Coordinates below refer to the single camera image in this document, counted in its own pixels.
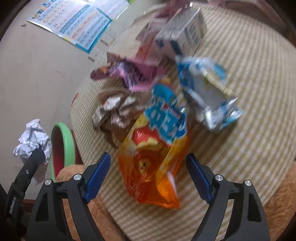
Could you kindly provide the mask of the wall socket plate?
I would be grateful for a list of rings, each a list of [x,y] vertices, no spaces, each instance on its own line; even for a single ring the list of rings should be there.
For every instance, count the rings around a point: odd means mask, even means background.
[[[113,30],[110,30],[102,34],[100,38],[100,42],[102,42],[106,46],[109,46],[115,39],[116,39],[116,32],[114,32]]]

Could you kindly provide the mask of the white paper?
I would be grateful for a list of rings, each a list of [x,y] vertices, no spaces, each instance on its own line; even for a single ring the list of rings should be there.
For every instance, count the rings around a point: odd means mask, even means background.
[[[20,157],[25,164],[34,150],[41,147],[45,155],[45,160],[41,161],[41,165],[33,176],[33,183],[39,184],[45,180],[47,167],[50,162],[52,151],[52,143],[49,135],[40,125],[40,119],[34,119],[26,124],[26,129],[18,139],[19,144],[13,150],[15,157]]]

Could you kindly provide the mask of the green rimmed red bin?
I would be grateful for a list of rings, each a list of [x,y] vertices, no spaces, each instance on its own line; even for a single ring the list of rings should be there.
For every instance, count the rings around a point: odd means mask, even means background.
[[[51,132],[51,175],[55,181],[60,171],[76,163],[76,145],[70,128],[62,122],[54,125]]]

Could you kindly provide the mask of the brown paper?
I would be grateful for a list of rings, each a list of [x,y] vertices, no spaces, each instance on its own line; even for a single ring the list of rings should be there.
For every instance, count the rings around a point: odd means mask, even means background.
[[[111,87],[98,93],[99,105],[92,116],[95,131],[101,132],[114,149],[114,140],[123,142],[135,121],[151,102],[152,92],[131,92],[123,87]]]

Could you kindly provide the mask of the maroon pocky foil wrapper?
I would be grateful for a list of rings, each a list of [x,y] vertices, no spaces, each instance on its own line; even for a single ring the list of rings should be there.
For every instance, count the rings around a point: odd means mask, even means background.
[[[167,22],[178,12],[179,9],[184,9],[190,4],[190,1],[170,1],[163,8],[159,9],[152,17],[152,20],[147,23],[137,35],[136,40],[144,41],[152,34],[158,34]]]

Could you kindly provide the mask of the pink torn wrapper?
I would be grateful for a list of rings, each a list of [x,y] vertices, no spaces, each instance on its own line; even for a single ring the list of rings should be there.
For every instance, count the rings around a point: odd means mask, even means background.
[[[162,66],[122,57],[111,52],[108,52],[106,56],[107,65],[93,70],[90,73],[91,79],[119,78],[129,91],[145,92],[165,76],[165,69]]]

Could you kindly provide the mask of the blue snack wrapper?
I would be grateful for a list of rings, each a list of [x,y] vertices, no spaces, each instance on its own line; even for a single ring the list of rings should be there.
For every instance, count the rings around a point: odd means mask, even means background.
[[[226,87],[226,71],[206,57],[176,57],[184,98],[197,122],[219,132],[236,122],[242,110],[237,97]]]

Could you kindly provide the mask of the pinyin wall poster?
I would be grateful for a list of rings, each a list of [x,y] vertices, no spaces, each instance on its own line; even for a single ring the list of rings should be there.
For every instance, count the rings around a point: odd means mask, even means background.
[[[27,19],[90,53],[112,19],[89,1],[46,1]]]

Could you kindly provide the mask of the white blue milk carton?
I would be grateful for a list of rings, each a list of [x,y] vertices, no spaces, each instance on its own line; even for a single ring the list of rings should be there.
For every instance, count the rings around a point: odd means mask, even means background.
[[[167,58],[190,57],[207,33],[201,8],[188,7],[176,13],[156,35],[158,50]]]

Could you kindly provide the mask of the white chart wall poster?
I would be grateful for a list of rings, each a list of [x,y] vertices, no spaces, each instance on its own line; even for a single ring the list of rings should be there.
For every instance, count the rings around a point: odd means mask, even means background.
[[[128,1],[126,0],[89,0],[89,2],[98,7],[112,20],[116,20],[117,17],[129,6]]]

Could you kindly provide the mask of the checkered yellow mat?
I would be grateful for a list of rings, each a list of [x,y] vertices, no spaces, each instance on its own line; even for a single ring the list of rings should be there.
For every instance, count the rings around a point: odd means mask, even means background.
[[[119,77],[88,78],[70,111],[83,163],[107,152],[99,190],[130,240],[191,240],[218,182],[251,182],[266,204],[295,159],[295,47],[245,14],[194,3],[171,20],[185,24],[196,51],[173,49],[146,88],[141,115],[109,144],[95,130],[99,95]]]

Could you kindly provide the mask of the orange chip bag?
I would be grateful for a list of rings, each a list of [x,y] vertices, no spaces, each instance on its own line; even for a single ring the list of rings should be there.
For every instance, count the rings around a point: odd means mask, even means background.
[[[189,149],[187,113],[170,78],[152,87],[152,98],[119,147],[118,164],[128,194],[141,204],[179,209],[175,176]]]

